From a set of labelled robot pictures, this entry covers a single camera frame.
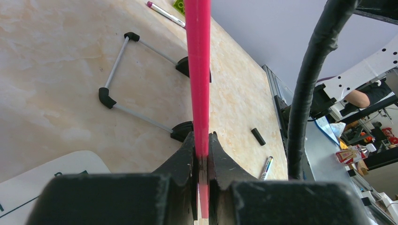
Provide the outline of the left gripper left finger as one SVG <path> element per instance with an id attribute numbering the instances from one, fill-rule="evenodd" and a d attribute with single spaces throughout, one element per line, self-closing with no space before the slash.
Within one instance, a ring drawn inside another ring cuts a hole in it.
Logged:
<path id="1" fill-rule="evenodd" d="M 181 147 L 152 172 L 160 178 L 155 197 L 160 225 L 192 225 L 198 219 L 196 172 L 194 134 L 190 132 Z"/>

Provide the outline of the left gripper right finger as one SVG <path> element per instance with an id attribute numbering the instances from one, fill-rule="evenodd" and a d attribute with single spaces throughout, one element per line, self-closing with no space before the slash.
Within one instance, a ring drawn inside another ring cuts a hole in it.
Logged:
<path id="1" fill-rule="evenodd" d="M 209 134 L 209 223 L 211 225 L 239 225 L 238 208 L 244 206 L 240 196 L 235 196 L 232 184 L 255 181 L 223 149 L 216 132 Z"/>

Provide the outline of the black marker cap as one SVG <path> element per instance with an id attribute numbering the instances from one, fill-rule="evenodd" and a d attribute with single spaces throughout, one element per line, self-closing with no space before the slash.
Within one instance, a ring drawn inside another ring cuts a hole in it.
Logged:
<path id="1" fill-rule="evenodd" d="M 257 128 L 253 128 L 251 130 L 251 133 L 253 134 L 253 136 L 255 137 L 255 139 L 258 141 L 258 143 L 260 144 L 260 146 L 264 146 L 266 144 L 264 138 L 262 137 L 262 135 L 260 134 L 260 132 L 258 131 Z"/>

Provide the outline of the pink framed whiteboard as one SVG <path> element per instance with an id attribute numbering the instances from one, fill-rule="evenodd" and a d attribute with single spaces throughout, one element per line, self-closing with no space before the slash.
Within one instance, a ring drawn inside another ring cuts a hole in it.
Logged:
<path id="1" fill-rule="evenodd" d="M 209 154 L 209 85 L 211 2 L 186 0 L 188 47 L 195 153 L 198 160 L 198 188 L 201 216 L 209 218 L 207 161 Z"/>

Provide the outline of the person forearm in background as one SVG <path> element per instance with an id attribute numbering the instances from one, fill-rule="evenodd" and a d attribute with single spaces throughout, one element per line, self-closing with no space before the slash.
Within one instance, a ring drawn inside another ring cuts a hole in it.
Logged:
<path id="1" fill-rule="evenodd" d="M 358 108 L 367 108 L 371 105 L 369 94 L 369 91 L 362 92 L 359 90 L 353 90 L 345 96 L 344 100 Z"/>

